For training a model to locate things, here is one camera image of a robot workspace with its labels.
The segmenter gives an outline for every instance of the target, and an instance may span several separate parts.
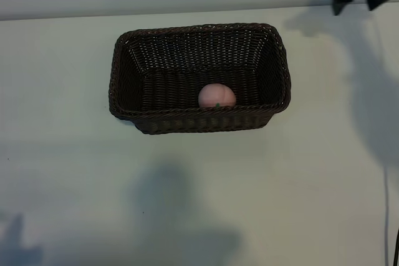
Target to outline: basket rim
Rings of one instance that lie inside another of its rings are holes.
[[[267,29],[272,33],[276,43],[279,44],[281,52],[280,63],[281,72],[284,80],[282,81],[281,97],[275,103],[263,105],[235,105],[233,107],[195,107],[195,108],[171,108],[163,110],[126,110],[123,109],[118,103],[118,74],[116,70],[119,64],[119,54],[122,47],[126,44],[125,40],[135,36],[160,36],[163,34],[181,34],[188,32],[223,32],[223,31],[236,31],[237,29]],[[108,91],[110,112],[119,119],[129,120],[147,120],[147,119],[167,119],[176,118],[179,116],[184,117],[204,117],[204,116],[233,116],[237,114],[260,114],[260,115],[273,115],[282,112],[288,107],[291,100],[291,78],[287,68],[286,49],[282,43],[281,36],[277,29],[266,23],[232,23],[232,24],[205,24],[185,27],[169,27],[159,29],[138,29],[135,31],[128,31],[122,34],[115,43],[115,50],[112,59],[111,79]]]

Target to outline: cable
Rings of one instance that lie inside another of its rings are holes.
[[[395,256],[393,257],[393,266],[398,266],[398,255],[399,255],[399,231],[397,235],[397,243],[395,245]]]

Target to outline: wicker basket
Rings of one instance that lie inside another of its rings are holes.
[[[230,87],[236,106],[200,108],[209,83]],[[286,50],[267,24],[144,29],[115,44],[110,111],[143,133],[260,128],[290,99]]]

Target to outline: white table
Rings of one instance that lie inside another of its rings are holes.
[[[388,191],[391,265],[399,4],[364,7],[0,22],[0,209],[3,227],[25,220],[12,245],[41,247],[43,266],[382,266]],[[231,22],[270,23],[287,48],[292,101],[265,128],[148,136],[109,113],[120,34]]]

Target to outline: dark brown wicker basket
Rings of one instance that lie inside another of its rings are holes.
[[[236,106],[200,108],[209,83],[230,87]],[[144,29],[115,44],[110,111],[143,133],[260,128],[290,99],[286,50],[268,24]]]

